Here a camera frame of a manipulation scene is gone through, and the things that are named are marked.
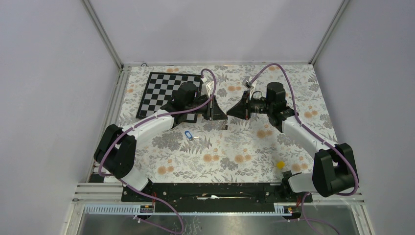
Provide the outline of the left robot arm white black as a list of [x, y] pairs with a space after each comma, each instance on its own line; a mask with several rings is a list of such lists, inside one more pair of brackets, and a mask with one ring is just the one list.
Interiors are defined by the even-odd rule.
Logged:
[[203, 84], [201, 95], [197, 95], [197, 87], [192, 82], [184, 82], [151, 116], [130, 126], [109, 125], [93, 156], [99, 163], [99, 175], [103, 176], [102, 170], [107, 170], [123, 184], [132, 186], [138, 200], [148, 200], [152, 194], [150, 180], [134, 166], [137, 145], [180, 125], [189, 114], [201, 114], [206, 120], [226, 120], [216, 101], [216, 86], [214, 81]]

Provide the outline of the blue tag key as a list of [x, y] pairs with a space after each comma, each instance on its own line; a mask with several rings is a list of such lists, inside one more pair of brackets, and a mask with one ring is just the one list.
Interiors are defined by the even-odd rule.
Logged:
[[185, 131], [184, 134], [189, 141], [194, 141], [200, 138], [199, 136], [193, 136], [189, 131]]

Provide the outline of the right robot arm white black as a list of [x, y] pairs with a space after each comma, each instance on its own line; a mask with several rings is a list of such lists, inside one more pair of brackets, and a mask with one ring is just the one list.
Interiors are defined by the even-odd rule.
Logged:
[[324, 141], [310, 128], [299, 123], [298, 114], [287, 105], [286, 92], [279, 82], [266, 87], [265, 97], [252, 98], [245, 91], [241, 100], [227, 111], [228, 116], [248, 120], [252, 114], [266, 114], [269, 123], [297, 142], [311, 157], [311, 173], [286, 175], [281, 181], [281, 197], [294, 201], [302, 192], [317, 192], [323, 197], [349, 195], [358, 188], [353, 150], [347, 143]]

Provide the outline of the metal keyring with keys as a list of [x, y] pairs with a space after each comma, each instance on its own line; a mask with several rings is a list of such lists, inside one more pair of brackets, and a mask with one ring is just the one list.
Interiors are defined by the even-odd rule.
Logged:
[[221, 130], [228, 130], [228, 120], [224, 120], [221, 126]]

